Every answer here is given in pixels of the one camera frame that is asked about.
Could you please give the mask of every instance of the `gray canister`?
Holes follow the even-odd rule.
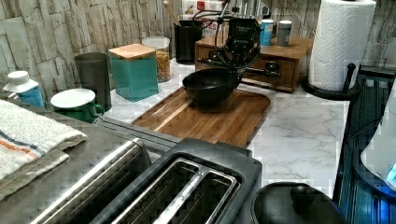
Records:
[[[280,21],[277,26],[277,42],[279,47],[287,47],[290,41],[291,21]]]

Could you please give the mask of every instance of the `pasta jar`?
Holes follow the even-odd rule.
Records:
[[[158,82],[165,82],[171,79],[171,59],[169,56],[169,38],[163,36],[152,36],[142,40],[142,44],[156,49],[155,60],[157,63]]]

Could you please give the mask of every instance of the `pot lid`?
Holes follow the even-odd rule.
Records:
[[[347,223],[341,210],[319,190],[306,184],[279,182],[260,189],[253,198],[253,223]]]

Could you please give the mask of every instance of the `blue can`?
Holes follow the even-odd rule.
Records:
[[[273,27],[274,27],[273,20],[262,20],[262,32],[260,33],[261,46],[271,46]]]

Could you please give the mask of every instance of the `kitchen towel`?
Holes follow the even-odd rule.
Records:
[[[367,46],[374,13],[375,2],[372,0],[321,1],[309,65],[310,84],[327,91],[341,91],[347,76],[347,66],[354,63],[353,86]]]
[[[87,135],[0,100],[0,200],[47,172]]]

